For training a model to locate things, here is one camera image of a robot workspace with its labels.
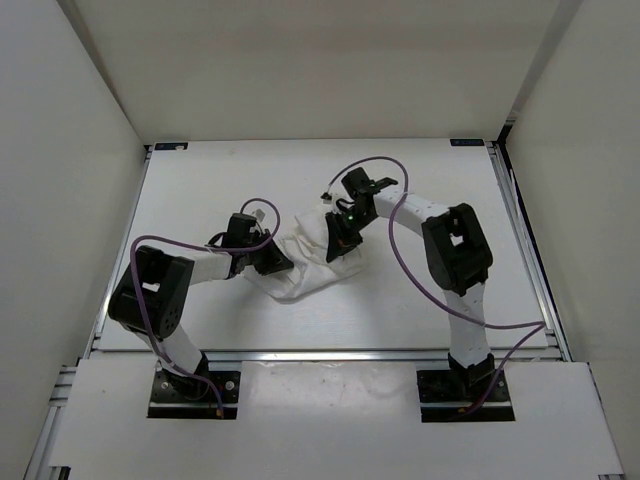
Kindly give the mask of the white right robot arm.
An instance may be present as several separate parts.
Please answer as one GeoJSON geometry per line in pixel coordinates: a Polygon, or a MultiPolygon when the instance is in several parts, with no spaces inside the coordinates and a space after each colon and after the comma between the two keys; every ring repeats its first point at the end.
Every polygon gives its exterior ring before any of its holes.
{"type": "Polygon", "coordinates": [[[362,242],[361,231],[378,218],[399,224],[423,240],[429,273],[445,297],[443,309],[450,324],[449,387],[460,399],[470,400],[486,384],[494,369],[486,337],[483,297],[493,255],[474,209],[433,203],[405,193],[398,182],[372,180],[363,168],[341,180],[349,197],[336,199],[325,215],[328,228],[326,261],[353,251],[362,242]]]}

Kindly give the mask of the white pleated skirt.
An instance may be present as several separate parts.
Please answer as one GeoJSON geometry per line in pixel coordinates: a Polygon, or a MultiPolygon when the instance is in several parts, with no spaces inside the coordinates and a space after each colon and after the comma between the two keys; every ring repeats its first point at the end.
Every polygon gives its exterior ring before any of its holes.
{"type": "Polygon", "coordinates": [[[367,267],[367,259],[356,247],[332,262],[328,253],[328,227],[325,215],[328,204],[319,204],[295,216],[295,225],[278,234],[275,243],[292,261],[293,268],[269,275],[260,275],[253,266],[242,277],[277,301],[294,301],[359,274],[367,267]]]}

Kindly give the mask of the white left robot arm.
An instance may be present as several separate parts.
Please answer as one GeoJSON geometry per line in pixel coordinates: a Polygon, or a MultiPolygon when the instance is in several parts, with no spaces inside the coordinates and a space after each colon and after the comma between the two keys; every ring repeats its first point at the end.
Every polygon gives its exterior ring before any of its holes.
{"type": "Polygon", "coordinates": [[[131,246],[129,265],[108,307],[109,317],[141,338],[175,377],[175,388],[188,400],[206,395],[210,377],[204,353],[181,326],[189,289],[201,283],[226,281],[251,268],[262,277],[288,272],[294,263],[262,228],[255,214],[234,213],[224,232],[203,246],[165,239],[167,245],[192,251],[171,255],[150,245],[158,236],[145,235],[131,246]]]}

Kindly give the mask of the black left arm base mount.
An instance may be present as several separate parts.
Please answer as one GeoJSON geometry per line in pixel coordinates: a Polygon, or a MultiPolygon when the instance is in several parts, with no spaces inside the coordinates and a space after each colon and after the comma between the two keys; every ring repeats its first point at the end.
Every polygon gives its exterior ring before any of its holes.
{"type": "Polygon", "coordinates": [[[218,389],[222,408],[210,387],[190,377],[183,377],[155,366],[147,408],[151,419],[235,420],[241,386],[241,372],[209,371],[210,381],[218,389]]]}

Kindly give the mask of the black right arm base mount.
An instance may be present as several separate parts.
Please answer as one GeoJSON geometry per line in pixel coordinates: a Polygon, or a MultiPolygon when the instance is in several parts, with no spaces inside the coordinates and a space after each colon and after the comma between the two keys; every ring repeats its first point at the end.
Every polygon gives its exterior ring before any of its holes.
{"type": "Polygon", "coordinates": [[[448,355],[447,369],[417,371],[422,423],[513,422],[509,387],[489,354],[462,367],[448,355]]]}

